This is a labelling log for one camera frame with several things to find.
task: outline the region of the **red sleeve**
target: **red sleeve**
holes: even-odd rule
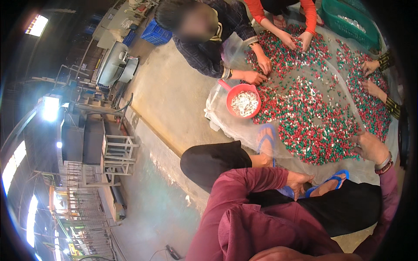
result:
[[[306,31],[315,34],[316,7],[312,0],[301,0],[301,6],[305,11]]]
[[[244,1],[247,4],[248,9],[250,10],[252,18],[254,18],[257,21],[257,23],[260,24],[261,20],[266,18],[264,16],[264,8],[261,5],[261,1],[260,0],[244,0]]]
[[[354,250],[354,254],[361,256],[366,261],[373,257],[398,208],[398,180],[393,166],[386,173],[380,175],[380,188],[382,189],[383,198],[380,219],[377,222],[373,234],[368,236]]]
[[[187,260],[213,260],[222,257],[218,228],[226,210],[246,204],[250,192],[279,189],[286,185],[288,171],[282,168],[245,168],[224,172],[212,187],[199,228],[193,237]]]

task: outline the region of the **bangle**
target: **bangle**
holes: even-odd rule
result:
[[[387,172],[392,165],[393,165],[393,161],[391,160],[382,169],[375,170],[375,173],[378,174],[378,175],[381,175],[381,174]]]
[[[375,170],[381,170],[382,168],[384,168],[388,164],[389,161],[392,161],[392,154],[390,153],[390,151],[389,151],[389,155],[388,155],[387,159],[385,159],[385,161],[382,162],[382,164],[375,165]]]

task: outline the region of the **maroon shirt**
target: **maroon shirt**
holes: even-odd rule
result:
[[[213,185],[186,260],[246,261],[275,246],[312,256],[343,253],[322,225],[298,203],[263,209],[248,204],[246,196],[250,192],[282,188],[287,176],[287,170],[275,167],[236,169],[221,174]],[[382,215],[373,234],[354,251],[364,260],[376,251],[398,206],[393,167],[380,176],[380,186]]]

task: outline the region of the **sign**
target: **sign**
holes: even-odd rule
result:
[[[74,247],[74,244],[68,244],[68,249],[70,250],[70,253],[71,253],[72,256],[82,256],[82,254],[80,253],[80,251],[78,251]]]

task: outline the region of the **orange shirt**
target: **orange shirt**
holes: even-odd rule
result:
[[[261,23],[263,19],[266,17],[264,16],[264,9],[261,5],[260,0],[244,0],[248,5],[248,9],[252,14],[252,17],[257,21],[257,23]],[[312,0],[301,0],[301,6],[306,13],[306,31],[315,34],[315,27],[316,27],[316,8],[315,4]]]

